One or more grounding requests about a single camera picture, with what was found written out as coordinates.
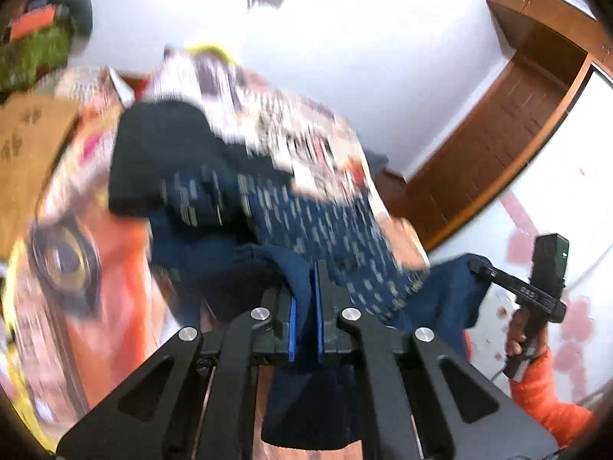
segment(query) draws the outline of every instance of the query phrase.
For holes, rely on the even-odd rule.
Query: brown cardboard box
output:
[[[34,218],[79,103],[13,94],[0,110],[0,259]]]

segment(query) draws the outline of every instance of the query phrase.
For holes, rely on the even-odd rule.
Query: colorful bedspread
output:
[[[179,328],[167,279],[148,265],[149,227],[108,211],[108,175],[125,106],[108,68],[69,69],[55,95],[79,99],[82,121],[43,196],[30,233],[13,249],[3,292],[11,341],[2,384],[49,450],[79,418]],[[270,87],[212,55],[167,51],[143,99],[181,99],[211,129],[292,170],[294,187],[346,202],[367,191],[397,260],[427,257],[407,222],[392,220],[376,192],[356,134],[328,108]]]

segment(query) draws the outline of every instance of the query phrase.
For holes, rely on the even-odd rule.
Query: blue garment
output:
[[[359,308],[402,330],[430,327],[466,354],[462,330],[476,322],[489,287],[468,269],[474,256],[434,266],[429,275],[403,270],[393,261],[363,197],[351,205],[316,202],[267,182],[208,170],[176,175],[166,189],[168,221],[151,223],[152,258],[178,270],[179,284],[198,285],[208,302],[209,279],[221,270],[221,278],[235,280],[234,291],[253,293],[244,304],[255,307],[263,291],[252,283],[240,289],[240,279],[242,268],[257,262],[270,274],[269,281],[281,275],[296,300],[295,366],[275,368],[262,425],[264,441],[295,449],[336,450],[361,437],[352,368],[318,364],[311,268],[318,259],[326,259],[330,279],[347,286]],[[172,221],[187,236],[169,230]],[[197,223],[206,223],[208,231],[202,233]],[[215,223],[217,230],[211,228]],[[189,229],[197,238],[189,236]],[[220,238],[221,230],[241,230],[242,235]],[[249,233],[262,245],[241,243]]]

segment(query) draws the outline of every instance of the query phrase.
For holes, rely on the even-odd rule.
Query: silver screw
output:
[[[197,335],[198,330],[196,330],[194,327],[183,327],[181,330],[179,330],[179,339],[181,340],[194,340]]]
[[[268,309],[259,307],[251,310],[251,318],[254,320],[266,320],[270,316]]]
[[[362,313],[357,308],[345,308],[341,315],[345,320],[355,321],[362,316]]]
[[[432,339],[434,339],[434,332],[428,327],[419,327],[417,330],[415,330],[415,337],[422,342],[430,342]]]

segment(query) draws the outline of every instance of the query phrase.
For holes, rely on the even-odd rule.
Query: orange sweater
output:
[[[554,357],[547,348],[545,354],[526,369],[521,382],[511,380],[511,396],[554,435],[560,448],[565,448],[581,433],[592,413],[556,398],[553,367]]]

